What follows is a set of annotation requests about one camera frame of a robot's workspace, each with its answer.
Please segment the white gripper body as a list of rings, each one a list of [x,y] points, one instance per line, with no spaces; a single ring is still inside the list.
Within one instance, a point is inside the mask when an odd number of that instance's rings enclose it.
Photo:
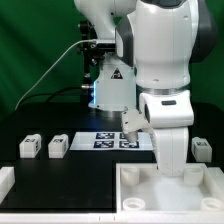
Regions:
[[[128,142],[138,140],[138,131],[148,133],[158,169],[167,176],[183,173],[187,159],[189,132],[194,122],[190,92],[171,95],[141,93],[139,108],[122,113],[122,131]]]

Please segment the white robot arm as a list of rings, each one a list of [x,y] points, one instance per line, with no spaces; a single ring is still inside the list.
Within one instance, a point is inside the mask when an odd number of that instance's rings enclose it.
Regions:
[[[189,65],[216,42],[205,0],[74,0],[97,39],[90,54],[100,64],[89,107],[119,113],[126,139],[151,137],[159,171],[183,173],[194,122]]]

